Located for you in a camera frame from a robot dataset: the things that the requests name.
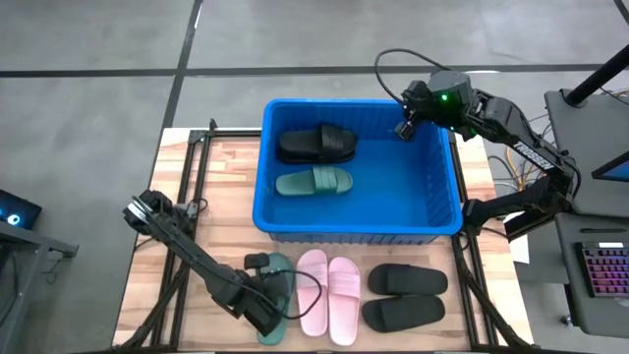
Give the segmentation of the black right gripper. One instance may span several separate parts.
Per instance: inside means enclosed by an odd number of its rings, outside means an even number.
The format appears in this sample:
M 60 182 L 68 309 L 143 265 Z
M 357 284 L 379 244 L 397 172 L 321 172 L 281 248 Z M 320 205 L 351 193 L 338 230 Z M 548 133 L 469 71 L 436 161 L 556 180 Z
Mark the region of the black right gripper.
M 399 122 L 395 133 L 404 142 L 409 142 L 416 126 L 429 120 L 432 114 L 432 93 L 424 81 L 412 81 L 402 92 L 404 113 L 407 119 Z

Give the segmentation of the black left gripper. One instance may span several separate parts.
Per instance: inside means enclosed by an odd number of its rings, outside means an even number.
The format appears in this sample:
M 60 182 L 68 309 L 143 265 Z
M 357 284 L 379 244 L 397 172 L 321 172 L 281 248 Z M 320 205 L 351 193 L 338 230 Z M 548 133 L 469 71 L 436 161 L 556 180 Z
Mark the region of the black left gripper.
M 248 254 L 244 268 L 255 274 L 237 272 L 220 279 L 215 287 L 215 302 L 233 318 L 244 317 L 263 336 L 274 331 L 283 319 L 282 311 L 262 286 L 265 278 L 262 269 L 269 264 L 267 253 Z

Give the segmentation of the white paper sheet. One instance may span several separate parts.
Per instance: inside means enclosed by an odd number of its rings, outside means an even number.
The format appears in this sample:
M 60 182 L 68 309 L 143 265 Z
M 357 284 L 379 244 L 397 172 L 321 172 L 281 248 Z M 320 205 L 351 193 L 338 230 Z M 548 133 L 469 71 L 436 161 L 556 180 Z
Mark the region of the white paper sheet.
M 509 249 L 514 263 L 525 265 L 530 263 L 530 249 L 527 234 L 510 241 Z

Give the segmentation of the pink slide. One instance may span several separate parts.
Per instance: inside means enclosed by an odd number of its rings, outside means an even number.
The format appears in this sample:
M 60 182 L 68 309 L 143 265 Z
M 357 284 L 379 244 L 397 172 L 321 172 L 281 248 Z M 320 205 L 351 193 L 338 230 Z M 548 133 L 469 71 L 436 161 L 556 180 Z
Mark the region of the pink slide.
M 349 259 L 334 258 L 328 267 L 328 329 L 333 343 L 351 346 L 357 338 L 361 275 Z
M 328 327 L 328 261 L 322 250 L 309 250 L 296 265 L 296 294 L 305 335 L 319 337 Z

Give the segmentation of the grey desk with pole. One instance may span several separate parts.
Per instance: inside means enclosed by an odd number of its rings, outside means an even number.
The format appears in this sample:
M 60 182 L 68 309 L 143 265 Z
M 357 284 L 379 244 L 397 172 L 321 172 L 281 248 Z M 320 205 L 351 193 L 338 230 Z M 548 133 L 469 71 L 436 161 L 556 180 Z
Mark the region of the grey desk with pole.
M 559 91 L 544 94 L 555 143 L 568 150 L 581 172 L 573 198 L 578 214 L 629 218 L 629 182 L 600 180 L 592 172 L 629 151 L 629 106 L 608 95 L 592 95 L 581 107 Z

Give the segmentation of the grey desk with keyboard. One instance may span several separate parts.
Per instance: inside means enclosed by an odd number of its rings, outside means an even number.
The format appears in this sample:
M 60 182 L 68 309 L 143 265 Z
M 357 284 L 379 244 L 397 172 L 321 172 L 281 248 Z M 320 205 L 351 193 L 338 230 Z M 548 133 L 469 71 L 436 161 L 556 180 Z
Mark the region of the grey desk with keyboard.
M 629 298 L 591 297 L 577 254 L 578 243 L 629 243 L 629 219 L 560 213 L 555 225 L 568 276 L 571 323 L 586 334 L 629 338 Z

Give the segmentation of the green slide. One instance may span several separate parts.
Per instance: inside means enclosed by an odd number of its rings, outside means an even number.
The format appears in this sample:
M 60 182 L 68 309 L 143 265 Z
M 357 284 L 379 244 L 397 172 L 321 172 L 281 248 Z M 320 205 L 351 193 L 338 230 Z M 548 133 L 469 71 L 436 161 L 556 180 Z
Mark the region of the green slide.
M 279 176 L 276 192 L 284 197 L 339 195 L 352 189 L 353 177 L 339 167 L 316 165 L 309 170 Z
M 294 287 L 294 269 L 291 261 L 280 253 L 271 253 L 268 255 L 269 265 L 264 266 L 260 270 L 263 280 L 271 285 L 279 285 L 281 289 L 275 291 L 271 298 L 276 306 L 282 310 L 284 315 L 289 313 L 292 292 Z M 279 344 L 283 339 L 288 327 L 288 321 L 281 319 L 279 325 L 267 336 L 257 333 L 257 341 L 266 346 L 274 346 Z

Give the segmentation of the monitor with blue glow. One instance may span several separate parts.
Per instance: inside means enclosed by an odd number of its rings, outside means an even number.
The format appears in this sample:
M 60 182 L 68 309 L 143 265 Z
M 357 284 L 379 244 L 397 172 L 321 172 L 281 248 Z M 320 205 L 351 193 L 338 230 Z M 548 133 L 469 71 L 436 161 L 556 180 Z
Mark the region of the monitor with blue glow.
M 32 230 L 41 211 L 41 206 L 4 190 L 0 190 L 1 221 L 12 226 Z

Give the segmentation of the black smooth-strap slide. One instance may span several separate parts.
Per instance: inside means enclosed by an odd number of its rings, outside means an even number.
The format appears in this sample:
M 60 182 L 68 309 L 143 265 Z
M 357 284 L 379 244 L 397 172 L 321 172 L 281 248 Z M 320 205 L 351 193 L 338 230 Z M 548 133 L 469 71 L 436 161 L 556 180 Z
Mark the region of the black smooth-strap slide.
M 371 329 L 389 333 L 439 322 L 445 308 L 436 296 L 399 296 L 368 301 L 362 315 Z
M 370 272 L 368 288 L 378 295 L 439 295 L 448 289 L 448 278 L 436 269 L 382 264 Z

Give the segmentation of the black tablet screen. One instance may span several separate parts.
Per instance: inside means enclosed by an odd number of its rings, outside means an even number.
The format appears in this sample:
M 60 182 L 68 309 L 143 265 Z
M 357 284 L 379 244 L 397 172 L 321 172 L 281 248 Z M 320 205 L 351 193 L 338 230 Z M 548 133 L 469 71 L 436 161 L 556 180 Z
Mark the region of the black tablet screen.
M 603 164 L 591 175 L 593 179 L 629 183 L 629 150 Z

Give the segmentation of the black left side frame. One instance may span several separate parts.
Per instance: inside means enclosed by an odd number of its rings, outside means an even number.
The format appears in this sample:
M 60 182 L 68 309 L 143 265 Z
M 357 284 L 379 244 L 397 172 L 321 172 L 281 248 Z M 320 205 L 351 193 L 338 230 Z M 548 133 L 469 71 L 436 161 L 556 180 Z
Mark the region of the black left side frame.
M 190 236 L 196 242 L 200 204 L 211 142 L 216 138 L 251 138 L 261 134 L 260 128 L 222 129 L 215 121 L 205 130 L 192 130 L 184 160 L 178 200 L 173 205 L 186 207 L 193 214 Z M 192 270 L 167 248 L 159 296 L 143 323 L 123 344 L 113 346 L 115 354 L 154 354 L 177 352 L 182 329 L 184 305 Z

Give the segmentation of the black frame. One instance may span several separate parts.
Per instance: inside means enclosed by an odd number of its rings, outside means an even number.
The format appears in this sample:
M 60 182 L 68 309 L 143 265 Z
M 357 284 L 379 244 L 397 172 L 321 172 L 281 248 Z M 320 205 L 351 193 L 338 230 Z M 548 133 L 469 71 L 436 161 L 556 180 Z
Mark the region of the black frame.
M 178 200 L 173 205 L 186 207 L 193 214 L 190 236 L 196 242 L 200 204 L 211 142 L 216 138 L 251 138 L 261 134 L 260 128 L 222 129 L 215 121 L 205 130 L 192 130 L 184 160 Z M 115 354 L 154 354 L 177 352 L 182 329 L 184 305 L 192 270 L 167 248 L 159 296 L 143 323 L 123 344 L 113 346 Z
M 449 139 L 460 196 L 483 201 L 494 199 L 496 191 L 483 141 L 475 138 L 465 142 L 454 134 L 450 134 Z M 533 337 L 529 319 L 504 233 L 502 221 L 494 218 L 486 222 L 479 236 L 455 238 L 452 247 L 462 250 L 463 266 L 470 271 L 505 322 L 522 340 L 531 344 Z M 465 282 L 460 283 L 460 293 L 468 342 L 505 346 L 507 342 L 497 331 L 495 322 Z

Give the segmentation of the blue plastic bin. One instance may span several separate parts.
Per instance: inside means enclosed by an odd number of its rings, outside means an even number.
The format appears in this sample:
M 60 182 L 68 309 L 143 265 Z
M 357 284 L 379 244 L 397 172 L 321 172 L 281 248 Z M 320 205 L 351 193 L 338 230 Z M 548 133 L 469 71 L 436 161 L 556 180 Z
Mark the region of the blue plastic bin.
M 463 216 L 447 130 L 420 125 L 408 142 L 395 133 L 401 107 L 385 99 L 277 98 L 263 111 L 253 223 L 278 242 L 423 244 L 452 236 Z M 276 181 L 312 172 L 279 157 L 289 132 L 332 125 L 354 133 L 355 155 L 340 164 L 353 179 L 343 194 L 285 197 Z

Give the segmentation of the backlit black keyboard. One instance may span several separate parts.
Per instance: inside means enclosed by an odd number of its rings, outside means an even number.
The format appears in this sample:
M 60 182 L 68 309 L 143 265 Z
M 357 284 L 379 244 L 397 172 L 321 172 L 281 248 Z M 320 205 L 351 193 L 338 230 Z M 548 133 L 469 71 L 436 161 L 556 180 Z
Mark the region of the backlit black keyboard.
M 577 244 L 582 273 L 593 298 L 629 298 L 629 243 Z

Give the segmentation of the black right side frame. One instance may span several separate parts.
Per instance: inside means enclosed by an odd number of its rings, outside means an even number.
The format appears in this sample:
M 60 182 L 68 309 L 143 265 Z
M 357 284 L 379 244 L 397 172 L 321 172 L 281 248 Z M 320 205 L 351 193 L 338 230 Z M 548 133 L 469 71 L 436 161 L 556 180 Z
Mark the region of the black right side frame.
M 483 141 L 475 138 L 465 142 L 454 134 L 450 134 L 449 139 L 460 196 L 483 201 L 494 199 L 496 191 Z M 531 344 L 533 337 L 529 319 L 504 233 L 502 221 L 494 218 L 486 222 L 479 236 L 455 238 L 452 247 L 462 250 L 463 266 L 470 271 L 505 322 L 522 340 Z M 507 342 L 497 331 L 495 322 L 465 282 L 460 283 L 460 293 L 468 342 L 505 346 Z

